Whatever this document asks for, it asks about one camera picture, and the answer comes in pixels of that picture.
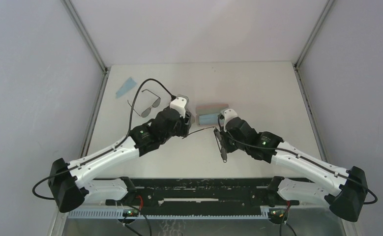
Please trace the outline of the gold frame dark sunglasses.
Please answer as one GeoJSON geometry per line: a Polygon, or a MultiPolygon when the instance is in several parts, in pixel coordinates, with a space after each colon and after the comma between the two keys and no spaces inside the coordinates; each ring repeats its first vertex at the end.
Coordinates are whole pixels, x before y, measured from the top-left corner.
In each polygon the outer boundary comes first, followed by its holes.
{"type": "Polygon", "coordinates": [[[218,149],[219,149],[222,161],[224,163],[227,163],[227,161],[228,161],[228,159],[227,159],[227,151],[226,151],[226,148],[223,147],[223,144],[222,144],[223,138],[222,138],[221,132],[215,126],[205,127],[205,128],[198,129],[196,131],[191,131],[191,132],[183,130],[183,131],[180,131],[180,137],[185,139],[186,137],[188,137],[189,135],[191,135],[193,133],[197,133],[197,132],[200,132],[200,131],[203,131],[203,130],[207,130],[207,129],[211,129],[211,128],[213,128],[213,133],[214,133],[214,136],[216,138],[216,143],[217,143],[217,146],[218,146],[218,149]]]}

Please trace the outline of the pink glasses case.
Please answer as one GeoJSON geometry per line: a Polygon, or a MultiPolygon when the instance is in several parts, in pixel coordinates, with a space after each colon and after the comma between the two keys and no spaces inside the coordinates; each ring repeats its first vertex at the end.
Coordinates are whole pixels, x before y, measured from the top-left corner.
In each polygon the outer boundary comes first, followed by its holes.
{"type": "Polygon", "coordinates": [[[198,126],[217,125],[218,115],[222,110],[229,108],[227,103],[211,103],[198,105],[195,109],[196,124],[198,126]]]}

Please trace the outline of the small light blue cloth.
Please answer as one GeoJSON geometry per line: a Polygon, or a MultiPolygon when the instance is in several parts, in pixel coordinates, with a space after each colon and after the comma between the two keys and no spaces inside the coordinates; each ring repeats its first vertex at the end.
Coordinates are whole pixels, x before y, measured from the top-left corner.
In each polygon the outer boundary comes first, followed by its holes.
{"type": "Polygon", "coordinates": [[[126,93],[131,91],[135,86],[137,85],[137,82],[132,78],[129,77],[123,84],[122,86],[116,91],[116,99],[121,98],[124,96],[126,93]]]}

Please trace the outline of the light blue cleaning cloth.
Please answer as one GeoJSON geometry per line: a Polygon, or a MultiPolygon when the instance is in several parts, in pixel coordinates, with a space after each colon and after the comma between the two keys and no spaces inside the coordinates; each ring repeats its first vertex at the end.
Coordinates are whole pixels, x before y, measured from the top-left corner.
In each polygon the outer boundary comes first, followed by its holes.
{"type": "Polygon", "coordinates": [[[198,125],[200,125],[200,126],[217,125],[218,124],[218,116],[219,116],[219,113],[199,115],[198,116],[198,125]]]}

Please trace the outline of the grey marbled glasses case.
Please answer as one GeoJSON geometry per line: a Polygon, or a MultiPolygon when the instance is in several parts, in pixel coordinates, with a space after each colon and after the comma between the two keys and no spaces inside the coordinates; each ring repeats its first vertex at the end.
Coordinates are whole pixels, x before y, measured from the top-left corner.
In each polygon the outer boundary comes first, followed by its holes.
{"type": "Polygon", "coordinates": [[[190,124],[194,124],[196,122],[196,118],[194,115],[191,115],[190,117],[190,124]]]}

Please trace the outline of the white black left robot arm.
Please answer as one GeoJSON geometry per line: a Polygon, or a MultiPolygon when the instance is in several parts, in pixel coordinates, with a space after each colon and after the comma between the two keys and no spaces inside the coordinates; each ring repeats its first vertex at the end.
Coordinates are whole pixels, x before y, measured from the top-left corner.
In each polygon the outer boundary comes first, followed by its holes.
{"type": "Polygon", "coordinates": [[[188,110],[182,115],[167,107],[147,123],[134,127],[116,144],[70,162],[55,160],[48,187],[59,211],[66,213],[81,206],[92,194],[87,185],[110,167],[157,150],[171,137],[187,137],[191,119],[188,110]]]}

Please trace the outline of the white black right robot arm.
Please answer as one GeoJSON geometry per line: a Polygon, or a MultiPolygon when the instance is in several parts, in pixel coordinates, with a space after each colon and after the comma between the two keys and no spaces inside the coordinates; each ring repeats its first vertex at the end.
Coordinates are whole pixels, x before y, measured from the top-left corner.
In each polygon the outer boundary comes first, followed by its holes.
{"type": "Polygon", "coordinates": [[[221,124],[214,134],[224,162],[227,155],[241,150],[255,160],[285,167],[302,174],[307,182],[288,177],[274,176],[267,186],[266,203],[275,207],[281,202],[310,203],[327,207],[336,216],[357,222],[365,200],[371,194],[365,172],[356,166],[345,169],[318,160],[284,141],[283,138],[264,131],[257,132],[245,120],[236,117],[221,124]]]}

